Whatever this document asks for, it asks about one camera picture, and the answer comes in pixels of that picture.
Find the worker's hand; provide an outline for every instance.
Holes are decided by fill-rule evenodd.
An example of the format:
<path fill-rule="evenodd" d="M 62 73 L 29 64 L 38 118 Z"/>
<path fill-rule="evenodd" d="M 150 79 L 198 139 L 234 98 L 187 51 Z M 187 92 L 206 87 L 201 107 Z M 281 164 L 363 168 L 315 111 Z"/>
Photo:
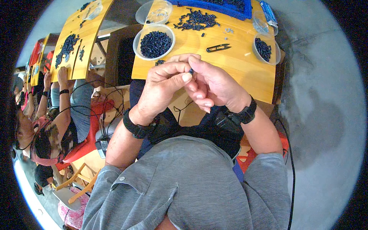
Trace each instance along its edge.
<path fill-rule="evenodd" d="M 51 74 L 47 71 L 45 77 L 43 78 L 43 91 L 49 91 L 51 87 Z"/>
<path fill-rule="evenodd" d="M 181 62 L 183 59 L 184 56 L 177 57 L 148 71 L 141 98 L 129 113 L 129 118 L 134 124 L 144 126 L 150 124 L 154 117 L 167 108 L 174 93 L 190 82 L 192 79 L 192 75 L 188 73 L 190 66 L 186 62 Z"/>
<path fill-rule="evenodd" d="M 59 82 L 60 90 L 68 89 L 68 69 L 66 67 L 60 67 L 57 73 L 57 81 Z"/>
<path fill-rule="evenodd" d="M 195 81 L 187 84 L 185 89 L 202 110 L 209 113 L 212 106 L 225 105 L 231 112 L 239 113 L 250 105 L 248 92 L 226 71 L 195 56 L 190 56 L 188 62 L 194 70 Z"/>
<path fill-rule="evenodd" d="M 27 92 L 28 92 L 28 94 L 29 94 L 30 92 L 32 92 L 32 86 L 31 86 L 31 84 L 30 84 L 30 83 L 27 83 Z"/>

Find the plastic bowl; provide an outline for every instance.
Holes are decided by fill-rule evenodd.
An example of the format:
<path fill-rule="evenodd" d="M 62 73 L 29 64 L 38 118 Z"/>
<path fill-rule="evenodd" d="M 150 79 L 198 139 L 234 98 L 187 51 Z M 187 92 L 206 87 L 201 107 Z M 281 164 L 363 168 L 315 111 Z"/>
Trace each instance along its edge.
<path fill-rule="evenodd" d="M 265 61 L 261 55 L 258 53 L 257 48 L 255 47 L 255 38 L 260 38 L 262 41 L 264 41 L 268 46 L 271 46 L 271 58 L 270 62 Z M 279 48 L 279 45 L 271 35 L 265 35 L 262 33 L 258 33 L 254 36 L 253 43 L 252 43 L 252 49 L 254 55 L 263 63 L 267 63 L 269 65 L 275 66 L 277 65 L 281 60 L 281 51 Z"/>
<path fill-rule="evenodd" d="M 102 11 L 103 5 L 101 0 L 91 2 L 85 9 L 82 20 L 92 20 Z"/>
<path fill-rule="evenodd" d="M 164 24 L 173 11 L 173 5 L 165 0 L 149 1 L 143 4 L 135 13 L 135 20 L 142 25 Z"/>
<path fill-rule="evenodd" d="M 141 53 L 141 38 L 143 38 L 144 35 L 152 32 L 152 31 L 159 31 L 159 32 L 166 33 L 171 38 L 172 44 L 171 44 L 169 50 L 166 53 L 164 53 L 163 55 L 161 55 L 159 57 L 150 59 L 150 58 L 146 58 Z M 134 41 L 133 41 L 133 51 L 134 51 L 135 55 L 137 55 L 140 59 L 143 59 L 143 60 L 146 60 L 146 61 L 154 61 L 154 60 L 159 60 L 159 59 L 163 58 L 164 56 L 166 56 L 173 49 L 174 45 L 175 45 L 174 31 L 166 25 L 154 24 L 154 25 L 145 26 L 141 31 L 138 32 L 138 34 L 135 36 Z"/>
<path fill-rule="evenodd" d="M 253 15 L 252 15 L 252 24 L 253 24 L 254 29 L 258 33 L 270 34 L 270 35 L 276 36 L 277 33 L 279 32 L 279 30 L 276 27 L 268 25 L 268 23 L 266 21 L 265 14 L 263 13 L 263 11 L 256 11 L 256 12 L 253 13 Z"/>

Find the yellow table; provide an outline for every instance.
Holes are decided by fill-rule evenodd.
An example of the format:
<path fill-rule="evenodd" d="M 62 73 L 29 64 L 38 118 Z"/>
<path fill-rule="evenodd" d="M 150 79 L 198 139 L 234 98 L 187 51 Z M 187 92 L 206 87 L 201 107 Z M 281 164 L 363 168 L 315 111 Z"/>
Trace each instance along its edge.
<path fill-rule="evenodd" d="M 44 39 L 39 40 L 40 42 L 42 42 L 42 48 L 41 48 L 40 54 L 38 55 L 38 60 L 37 60 L 36 64 L 34 64 L 32 66 L 32 72 L 30 73 L 31 74 L 31 86 L 38 85 L 39 73 L 45 65 L 44 54 L 45 54 L 46 47 L 51 46 L 51 47 L 53 47 L 52 49 L 54 49 L 55 46 L 56 46 L 56 41 L 57 41 L 58 37 L 59 37 L 58 34 L 49 33 Z"/>
<path fill-rule="evenodd" d="M 252 6 L 253 12 L 262 11 L 259 2 L 252 0 Z M 167 60 L 182 53 L 200 54 L 202 60 L 226 70 L 254 99 L 271 104 L 276 67 L 260 62 L 253 54 L 252 43 L 257 31 L 253 28 L 252 21 L 241 21 L 211 10 L 190 8 L 193 11 L 201 10 L 203 14 L 207 12 L 216 15 L 216 22 L 221 26 L 215 25 L 201 31 L 174 29 L 173 23 L 177 24 L 180 16 L 187 14 L 189 10 L 186 6 L 173 6 L 167 26 L 174 31 L 176 41 L 172 51 L 163 59 Z M 233 29 L 234 33 L 224 34 L 225 28 Z M 213 53 L 206 52 L 206 48 L 224 43 L 229 43 L 231 48 Z M 148 70 L 154 65 L 155 61 L 144 61 L 136 56 L 132 78 L 146 79 Z"/>
<path fill-rule="evenodd" d="M 91 52 L 95 44 L 97 33 L 100 29 L 103 19 L 105 18 L 106 12 L 109 10 L 112 2 L 114 0 L 102 0 L 102 11 L 93 20 L 87 20 L 83 23 L 82 28 L 80 28 L 80 23 L 83 21 L 82 16 L 88 10 L 88 6 L 80 12 L 79 10 L 66 20 L 64 27 L 60 33 L 59 39 L 56 44 L 55 53 L 52 58 L 51 65 L 51 82 L 57 81 L 57 73 L 60 67 L 65 66 L 68 68 L 68 80 L 71 79 L 84 79 L 87 77 L 87 71 L 89 68 L 89 60 L 91 58 Z M 70 57 L 67 62 L 65 62 L 65 55 L 61 61 L 61 64 L 55 69 L 56 56 L 61 51 L 61 46 L 64 44 L 65 39 L 71 35 L 79 35 L 79 40 L 74 46 L 74 51 L 70 52 Z M 84 55 L 82 61 L 79 59 L 79 51 L 84 49 Z"/>

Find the pink shirt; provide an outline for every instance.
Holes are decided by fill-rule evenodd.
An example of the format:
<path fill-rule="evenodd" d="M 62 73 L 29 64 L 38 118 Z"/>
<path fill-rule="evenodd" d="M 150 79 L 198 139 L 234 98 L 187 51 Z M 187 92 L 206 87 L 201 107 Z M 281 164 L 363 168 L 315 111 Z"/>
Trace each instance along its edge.
<path fill-rule="evenodd" d="M 74 194 L 77 194 L 78 192 L 80 192 L 80 190 L 75 187 L 70 187 L 69 189 Z M 89 200 L 89 196 L 87 194 L 83 194 L 78 199 L 79 199 L 79 202 L 81 203 L 81 208 L 79 210 L 77 211 L 69 210 L 62 202 L 59 202 L 57 211 L 61 219 L 65 221 L 66 224 L 76 229 L 81 229 L 82 223 L 83 223 L 84 209 L 86 208 L 86 204 Z"/>

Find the floor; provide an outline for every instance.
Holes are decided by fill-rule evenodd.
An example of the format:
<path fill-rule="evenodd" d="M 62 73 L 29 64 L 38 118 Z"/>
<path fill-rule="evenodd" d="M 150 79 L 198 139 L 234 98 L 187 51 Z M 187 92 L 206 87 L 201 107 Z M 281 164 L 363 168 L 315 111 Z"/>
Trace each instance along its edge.
<path fill-rule="evenodd" d="M 132 2 L 134 7 L 141 4 Z M 267 2 L 279 22 L 276 40 L 288 59 L 277 114 L 290 133 L 296 169 L 292 229 L 329 229 L 350 197 L 363 156 L 366 110 L 358 65 L 343 31 L 321 2 Z M 66 16 L 83 3 L 54 0 L 30 33 L 17 65 L 25 65 L 36 40 L 61 31 Z M 126 21 L 111 20 L 110 26 L 128 24 L 135 12 L 129 9 Z M 181 114 L 182 124 L 187 115 Z M 290 161 L 286 166 L 291 194 Z M 32 173 L 27 177 L 32 182 Z M 51 198 L 45 208 L 57 215 L 52 214 Z"/>

